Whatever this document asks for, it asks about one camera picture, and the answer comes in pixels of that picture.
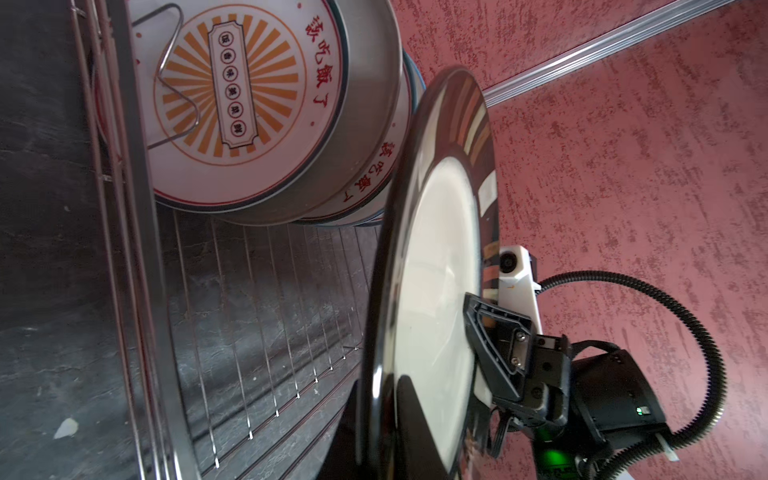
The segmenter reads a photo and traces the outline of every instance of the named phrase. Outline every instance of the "gray plate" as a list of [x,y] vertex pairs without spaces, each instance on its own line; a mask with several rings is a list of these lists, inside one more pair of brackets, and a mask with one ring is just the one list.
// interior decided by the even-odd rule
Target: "gray plate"
[[341,117],[318,158],[273,197],[226,214],[243,225],[297,220],[339,193],[366,166],[395,112],[402,50],[387,0],[336,0],[349,45],[349,83]]

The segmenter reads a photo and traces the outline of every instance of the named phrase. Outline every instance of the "stack of plates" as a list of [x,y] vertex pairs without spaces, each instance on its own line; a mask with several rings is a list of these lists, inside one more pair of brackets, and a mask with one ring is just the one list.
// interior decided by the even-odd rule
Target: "stack of plates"
[[157,200],[246,225],[376,220],[424,90],[388,0],[178,5],[161,75],[177,11],[133,28]]

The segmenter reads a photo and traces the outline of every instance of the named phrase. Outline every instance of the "plate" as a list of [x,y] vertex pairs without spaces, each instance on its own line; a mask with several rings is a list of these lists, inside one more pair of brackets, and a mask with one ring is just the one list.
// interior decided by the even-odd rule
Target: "plate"
[[[249,206],[295,181],[331,136],[348,76],[343,23],[331,0],[179,6],[184,23],[163,79],[197,111],[156,76],[175,10],[133,28],[147,144],[193,127],[199,114],[189,134],[149,150],[157,199],[198,212]],[[131,18],[156,7],[131,2]]]
[[316,161],[275,196],[222,214],[246,225],[298,220],[359,178],[392,123],[402,70],[402,50],[386,0],[336,0],[349,44],[349,83],[336,129]]
[[491,125],[468,71],[445,70],[427,89],[395,179],[372,275],[357,460],[372,477],[392,471],[396,385],[408,376],[453,478],[462,453],[472,450],[465,439],[476,368],[464,333],[464,297],[498,292]]
[[[412,115],[415,112],[416,107],[418,107],[419,100],[421,100],[421,97],[424,95],[424,90],[426,88],[421,73],[419,73],[419,69],[405,52],[403,52],[403,61],[408,78],[410,105],[401,104],[402,97],[398,97],[399,105],[396,117],[398,114],[403,115],[406,108],[409,109],[409,115]],[[377,218],[380,220],[380,217],[384,214],[384,206],[386,205],[387,195],[389,194],[388,185],[392,178],[392,169],[395,166],[395,161],[390,161],[387,154],[390,150],[394,150],[395,153],[393,154],[393,157],[399,157],[399,152],[405,140],[405,131],[403,131],[402,136],[400,136],[401,132],[394,130],[395,128],[390,129],[390,132],[387,134],[387,139],[382,145],[382,150],[376,152],[373,159],[369,162],[368,175],[370,179],[375,180],[377,178],[374,177],[374,174],[378,173],[377,169],[384,167],[386,170],[386,175],[381,175],[381,181],[375,183],[377,187],[375,190],[371,190],[369,195],[366,195],[353,207],[344,208],[344,200],[359,194],[360,187],[366,185],[367,182],[365,182],[365,176],[361,177],[357,181],[351,182],[340,195],[332,200],[332,202],[335,202],[334,204],[337,209],[333,215],[327,215],[325,219],[305,217],[302,220],[297,221],[297,223],[322,223],[328,227],[343,227],[367,223],[369,221],[377,221]]]

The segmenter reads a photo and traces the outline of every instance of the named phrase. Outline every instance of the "metal wire rack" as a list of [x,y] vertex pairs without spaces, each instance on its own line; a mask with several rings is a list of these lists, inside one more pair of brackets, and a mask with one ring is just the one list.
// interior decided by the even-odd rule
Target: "metal wire rack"
[[156,206],[125,3],[72,2],[71,15],[136,459],[128,475],[313,477],[358,372],[378,227],[240,227]]

